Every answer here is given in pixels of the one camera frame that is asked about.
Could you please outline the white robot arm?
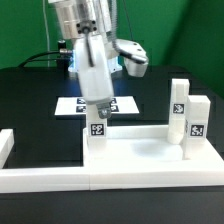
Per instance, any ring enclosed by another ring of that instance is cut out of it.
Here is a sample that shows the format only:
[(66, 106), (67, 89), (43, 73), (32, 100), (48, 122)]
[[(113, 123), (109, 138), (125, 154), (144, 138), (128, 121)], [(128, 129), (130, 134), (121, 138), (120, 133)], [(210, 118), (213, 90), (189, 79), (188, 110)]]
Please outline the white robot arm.
[(56, 10), (64, 39), (72, 41), (82, 96), (101, 119), (111, 117), (114, 97), (108, 59), (115, 53), (107, 39), (111, 30), (107, 0), (48, 0)]

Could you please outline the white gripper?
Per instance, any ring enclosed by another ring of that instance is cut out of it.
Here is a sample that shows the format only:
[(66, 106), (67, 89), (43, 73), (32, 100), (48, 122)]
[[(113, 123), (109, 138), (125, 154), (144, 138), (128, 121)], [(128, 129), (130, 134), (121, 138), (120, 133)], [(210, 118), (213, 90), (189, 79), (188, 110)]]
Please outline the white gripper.
[(85, 39), (78, 39), (75, 43), (75, 60), (81, 93), (87, 104), (97, 104), (100, 119), (109, 119), (111, 107), (106, 102), (111, 101), (114, 91), (101, 35), (90, 37), (90, 49), (93, 67), (89, 64)]

